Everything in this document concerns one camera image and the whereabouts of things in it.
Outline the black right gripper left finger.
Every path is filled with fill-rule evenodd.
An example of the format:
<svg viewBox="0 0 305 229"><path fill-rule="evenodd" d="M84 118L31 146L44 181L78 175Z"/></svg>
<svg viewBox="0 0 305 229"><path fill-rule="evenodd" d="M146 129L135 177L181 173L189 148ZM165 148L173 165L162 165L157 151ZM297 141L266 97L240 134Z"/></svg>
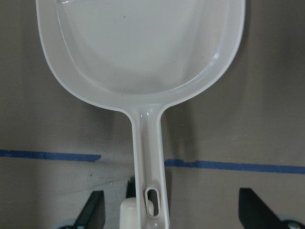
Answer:
<svg viewBox="0 0 305 229"><path fill-rule="evenodd" d="M93 191L77 217L75 229L102 229L105 225L104 191Z"/></svg>

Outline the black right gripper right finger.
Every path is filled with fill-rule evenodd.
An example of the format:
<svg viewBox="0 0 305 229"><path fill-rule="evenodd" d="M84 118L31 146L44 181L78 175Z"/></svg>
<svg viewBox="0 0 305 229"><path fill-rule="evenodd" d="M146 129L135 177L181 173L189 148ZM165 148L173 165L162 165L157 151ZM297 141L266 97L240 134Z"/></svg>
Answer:
<svg viewBox="0 0 305 229"><path fill-rule="evenodd" d="M304 223L280 219L251 188L240 188L238 218L245 229L303 229Z"/></svg>

